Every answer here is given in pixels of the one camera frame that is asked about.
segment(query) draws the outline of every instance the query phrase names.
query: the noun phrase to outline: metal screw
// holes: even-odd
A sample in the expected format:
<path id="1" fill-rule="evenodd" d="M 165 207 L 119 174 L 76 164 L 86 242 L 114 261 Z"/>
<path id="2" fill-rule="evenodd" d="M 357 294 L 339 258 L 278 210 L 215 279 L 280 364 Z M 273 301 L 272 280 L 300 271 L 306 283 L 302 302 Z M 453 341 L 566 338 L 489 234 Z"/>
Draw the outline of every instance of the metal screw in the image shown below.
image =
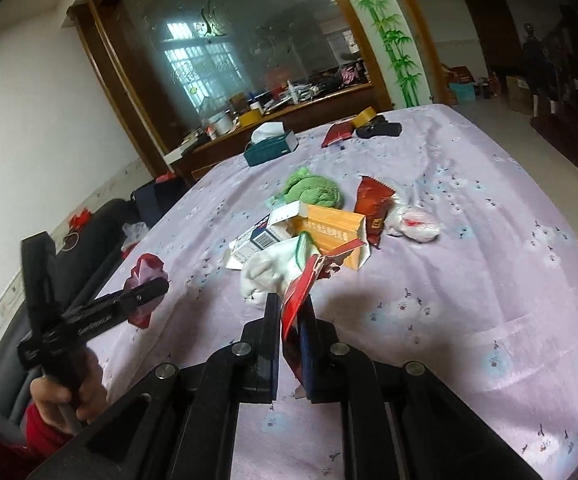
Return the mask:
<path id="1" fill-rule="evenodd" d="M 245 343 L 244 341 L 240 341 L 231 347 L 231 352 L 238 356 L 247 355 L 249 352 L 251 352 L 251 345 L 249 343 Z"/>
<path id="2" fill-rule="evenodd" d="M 175 375 L 177 371 L 178 367 L 176 367 L 176 365 L 171 363 L 163 363 L 158 368 L 156 368 L 155 374 L 159 379 L 168 379 Z"/>
<path id="3" fill-rule="evenodd" d="M 334 343 L 329 348 L 329 351 L 334 355 L 345 355 L 349 353 L 349 350 L 351 350 L 351 348 L 349 348 L 349 345 L 346 345 L 344 343 Z"/>
<path id="4" fill-rule="evenodd" d="M 425 373 L 426 368 L 424 364 L 419 363 L 418 361 L 410 361 L 405 365 L 405 370 L 409 375 L 421 376 Z"/>

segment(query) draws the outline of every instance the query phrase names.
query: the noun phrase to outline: glass panel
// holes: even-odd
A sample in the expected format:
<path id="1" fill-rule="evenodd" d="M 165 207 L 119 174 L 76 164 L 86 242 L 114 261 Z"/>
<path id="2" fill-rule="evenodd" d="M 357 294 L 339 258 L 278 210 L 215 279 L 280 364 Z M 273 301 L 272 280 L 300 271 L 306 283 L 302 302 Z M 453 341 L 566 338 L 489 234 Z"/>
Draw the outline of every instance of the glass panel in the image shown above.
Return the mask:
<path id="1" fill-rule="evenodd" d="M 189 130 L 240 92 L 251 99 L 359 57 L 335 0 L 123 0 L 120 8 Z"/>

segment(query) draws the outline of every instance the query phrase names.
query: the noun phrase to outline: tiled floor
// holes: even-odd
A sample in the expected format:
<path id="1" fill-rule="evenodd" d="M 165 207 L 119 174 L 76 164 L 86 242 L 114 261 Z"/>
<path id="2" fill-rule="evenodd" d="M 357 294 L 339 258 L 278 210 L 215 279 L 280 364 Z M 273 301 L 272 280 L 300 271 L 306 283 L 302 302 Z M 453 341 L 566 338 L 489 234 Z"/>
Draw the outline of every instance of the tiled floor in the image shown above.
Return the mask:
<path id="1" fill-rule="evenodd" d="M 529 116 L 510 111 L 503 99 L 465 103 L 456 110 L 525 168 L 578 235 L 578 168 L 533 130 Z"/>

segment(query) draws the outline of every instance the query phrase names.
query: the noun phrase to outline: human hand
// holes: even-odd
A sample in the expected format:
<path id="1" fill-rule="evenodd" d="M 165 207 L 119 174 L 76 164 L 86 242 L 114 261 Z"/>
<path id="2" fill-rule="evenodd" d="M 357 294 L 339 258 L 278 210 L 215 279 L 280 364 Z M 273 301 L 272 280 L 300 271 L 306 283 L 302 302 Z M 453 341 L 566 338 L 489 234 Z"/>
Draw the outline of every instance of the human hand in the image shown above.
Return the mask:
<path id="1" fill-rule="evenodd" d="M 76 416 L 89 424 L 106 410 L 107 404 L 106 388 L 102 386 L 102 368 L 98 364 L 98 359 L 88 348 L 85 355 L 86 377 L 78 390 L 80 405 L 76 410 Z M 71 401 L 72 394 L 69 389 L 48 377 L 34 379 L 30 389 L 31 397 L 44 423 L 63 433 L 71 434 L 58 409 L 59 404 Z"/>

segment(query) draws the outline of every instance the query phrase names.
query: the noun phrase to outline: brown door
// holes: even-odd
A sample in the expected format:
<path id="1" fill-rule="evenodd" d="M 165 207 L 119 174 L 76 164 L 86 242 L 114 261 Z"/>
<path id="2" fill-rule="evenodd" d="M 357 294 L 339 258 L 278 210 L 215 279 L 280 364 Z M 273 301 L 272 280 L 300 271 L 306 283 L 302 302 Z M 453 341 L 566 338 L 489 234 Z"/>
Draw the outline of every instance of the brown door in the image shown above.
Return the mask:
<path id="1" fill-rule="evenodd" d="M 464 0 L 467 4 L 487 68 L 502 76 L 522 74 L 523 53 L 514 18 L 506 0 Z"/>

